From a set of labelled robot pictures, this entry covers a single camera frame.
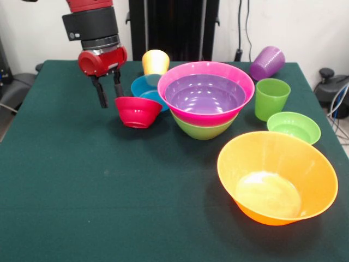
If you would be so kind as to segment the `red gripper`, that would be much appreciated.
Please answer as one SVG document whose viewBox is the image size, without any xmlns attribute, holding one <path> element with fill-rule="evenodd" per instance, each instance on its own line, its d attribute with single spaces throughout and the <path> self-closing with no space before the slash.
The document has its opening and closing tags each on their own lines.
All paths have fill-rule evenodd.
<svg viewBox="0 0 349 262">
<path fill-rule="evenodd" d="M 109 103 L 98 77 L 104 76 L 109 71 L 119 69 L 123 66 L 127 61 L 127 51 L 124 46 L 112 47 L 111 50 L 101 50 L 102 53 L 97 53 L 96 50 L 82 51 L 78 57 L 78 64 L 85 75 L 91 76 L 91 81 L 96 88 L 100 105 L 105 109 L 109 107 Z M 120 70 L 114 71 L 113 80 L 116 97 L 123 97 Z"/>
</svg>

